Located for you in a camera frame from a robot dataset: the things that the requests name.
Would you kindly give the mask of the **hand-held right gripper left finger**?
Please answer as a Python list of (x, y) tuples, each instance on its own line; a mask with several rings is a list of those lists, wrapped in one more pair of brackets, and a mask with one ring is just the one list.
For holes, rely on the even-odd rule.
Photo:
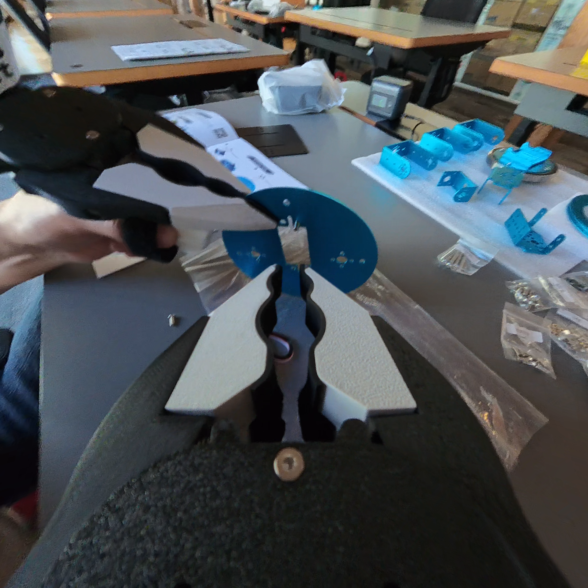
[(283, 394), (269, 342), (281, 289), (282, 267), (270, 266), (209, 315), (167, 412), (230, 421), (244, 440), (282, 440)]

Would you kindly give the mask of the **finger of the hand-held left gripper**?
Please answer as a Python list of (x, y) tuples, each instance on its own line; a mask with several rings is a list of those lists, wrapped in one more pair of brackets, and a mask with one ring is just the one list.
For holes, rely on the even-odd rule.
[(138, 132), (138, 155), (163, 179), (164, 203), (188, 222), (275, 222), (247, 200), (251, 193), (204, 148), (161, 128)]
[(178, 230), (269, 230), (278, 219), (247, 200), (249, 191), (225, 167), (205, 157), (205, 170), (168, 158), (148, 158), (104, 170), (98, 189), (166, 208)]

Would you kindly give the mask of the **blue round metal plate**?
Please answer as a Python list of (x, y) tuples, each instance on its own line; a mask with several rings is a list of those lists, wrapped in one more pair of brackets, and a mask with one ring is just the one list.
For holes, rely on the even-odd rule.
[[(249, 200), (261, 205), (278, 219), (305, 228), (310, 267), (343, 293), (362, 286), (378, 262), (378, 246), (371, 229), (353, 210), (338, 200), (309, 189), (273, 187), (259, 190)], [(256, 278), (269, 266), (282, 267), (282, 293), (300, 297), (298, 265), (289, 264), (277, 229), (265, 231), (223, 231), (226, 252), (249, 278)]]

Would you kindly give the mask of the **grey wood-edged desk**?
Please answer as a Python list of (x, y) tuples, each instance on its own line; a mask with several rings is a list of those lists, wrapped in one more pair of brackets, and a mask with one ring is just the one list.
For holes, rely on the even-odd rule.
[(560, 114), (570, 114), (570, 104), (579, 108), (579, 97), (587, 98), (587, 72), (576, 74), (586, 51), (579, 46), (502, 56), (489, 72), (528, 82), (516, 114), (554, 125)]
[[(234, 74), (286, 66), (283, 49), (197, 17), (130, 16), (56, 19), (50, 24), (52, 77), (58, 86), (84, 87)], [(147, 42), (222, 39), (242, 54), (124, 62), (113, 46)]]
[(414, 49), (507, 38), (509, 28), (473, 25), (371, 7), (287, 11), (285, 20), (393, 48)]

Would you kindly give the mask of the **black rectangular desk plate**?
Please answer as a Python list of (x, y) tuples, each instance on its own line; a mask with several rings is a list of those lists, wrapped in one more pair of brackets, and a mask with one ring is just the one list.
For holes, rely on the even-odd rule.
[(268, 158), (306, 155), (304, 141), (292, 125), (266, 125), (236, 128), (237, 135)]

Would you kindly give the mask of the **person's left hand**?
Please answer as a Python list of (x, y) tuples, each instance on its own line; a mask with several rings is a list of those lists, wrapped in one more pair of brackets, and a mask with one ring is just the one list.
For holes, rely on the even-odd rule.
[(72, 217), (23, 190), (1, 202), (1, 293), (63, 265), (115, 252), (135, 256), (119, 221)]

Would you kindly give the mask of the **printed paper sheet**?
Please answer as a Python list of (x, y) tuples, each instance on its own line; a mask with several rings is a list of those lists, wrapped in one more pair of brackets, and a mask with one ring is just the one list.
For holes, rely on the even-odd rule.
[(115, 45), (111, 49), (120, 60), (125, 62), (241, 54), (250, 51), (243, 45), (221, 38)]

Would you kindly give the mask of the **pile of small screw bags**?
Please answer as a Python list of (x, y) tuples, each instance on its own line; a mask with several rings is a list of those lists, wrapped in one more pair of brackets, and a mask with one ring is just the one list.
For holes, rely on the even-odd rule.
[(502, 312), (505, 358), (555, 378), (552, 343), (587, 371), (587, 293), (561, 277), (505, 283), (513, 297)]

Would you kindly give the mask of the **white foam sheet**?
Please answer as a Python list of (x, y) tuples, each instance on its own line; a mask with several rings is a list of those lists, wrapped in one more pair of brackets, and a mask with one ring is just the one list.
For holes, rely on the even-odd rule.
[[(488, 151), (489, 147), (485, 146), (470, 154), (459, 153), (432, 171), (411, 164), (411, 172), (405, 179), (380, 165), (381, 152), (356, 158), (352, 165), (459, 237), (494, 246), (498, 249), (496, 261), (521, 277), (558, 276), (587, 261), (587, 238), (573, 227), (566, 213), (571, 198), (587, 193), (586, 176), (561, 166), (545, 182), (516, 187), (501, 204), (505, 190), (492, 183), (465, 203), (454, 202), (452, 187), (437, 186), (446, 171), (461, 171), (477, 187), (481, 186), (490, 172)], [(546, 243), (559, 234), (564, 234), (566, 239), (549, 254), (525, 253), (513, 244), (504, 223), (517, 209), (530, 220), (543, 208), (548, 211), (533, 230)]]

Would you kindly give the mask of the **small black display device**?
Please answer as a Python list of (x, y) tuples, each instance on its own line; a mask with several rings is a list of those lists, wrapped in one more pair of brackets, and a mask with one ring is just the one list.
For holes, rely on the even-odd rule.
[(392, 136), (396, 130), (413, 91), (408, 79), (383, 75), (371, 82), (366, 115), (375, 121), (376, 127)]

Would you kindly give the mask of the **round metal turntable bearing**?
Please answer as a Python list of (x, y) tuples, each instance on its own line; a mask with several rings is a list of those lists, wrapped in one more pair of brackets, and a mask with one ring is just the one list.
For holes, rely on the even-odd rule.
[[(499, 162), (509, 146), (497, 145), (486, 155), (486, 162), (492, 168)], [(547, 159), (532, 166), (523, 176), (522, 183), (543, 183), (553, 177), (558, 171), (558, 165), (551, 159)]]

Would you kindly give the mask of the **black office chair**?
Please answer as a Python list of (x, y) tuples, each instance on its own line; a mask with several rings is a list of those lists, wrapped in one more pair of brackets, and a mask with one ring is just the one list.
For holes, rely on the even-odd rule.
[(476, 24), (487, 1), (426, 1), (422, 17)]

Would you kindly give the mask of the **small blue U bracket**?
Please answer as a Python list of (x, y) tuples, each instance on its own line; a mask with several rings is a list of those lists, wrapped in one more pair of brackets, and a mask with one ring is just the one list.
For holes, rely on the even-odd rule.
[(453, 190), (453, 201), (458, 203), (469, 202), (479, 188), (462, 171), (446, 171), (442, 173), (437, 182), (437, 187), (451, 188)]

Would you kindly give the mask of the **blue legged perforated bracket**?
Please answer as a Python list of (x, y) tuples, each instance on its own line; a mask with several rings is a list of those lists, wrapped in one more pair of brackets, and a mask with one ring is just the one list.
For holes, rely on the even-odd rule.
[(484, 187), (489, 183), (493, 183), (497, 187), (506, 189), (498, 204), (502, 204), (511, 194), (512, 190), (519, 187), (523, 182), (525, 171), (514, 168), (510, 165), (496, 164), (491, 168), (489, 176), (483, 182), (477, 193), (480, 194)]

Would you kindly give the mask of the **blue folded metal bracket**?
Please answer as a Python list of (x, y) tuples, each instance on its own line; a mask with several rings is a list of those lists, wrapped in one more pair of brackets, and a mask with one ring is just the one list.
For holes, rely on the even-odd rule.
[(552, 155), (552, 151), (542, 146), (530, 146), (528, 142), (520, 147), (511, 146), (498, 158), (498, 163), (513, 169), (529, 172), (533, 167), (543, 165)]

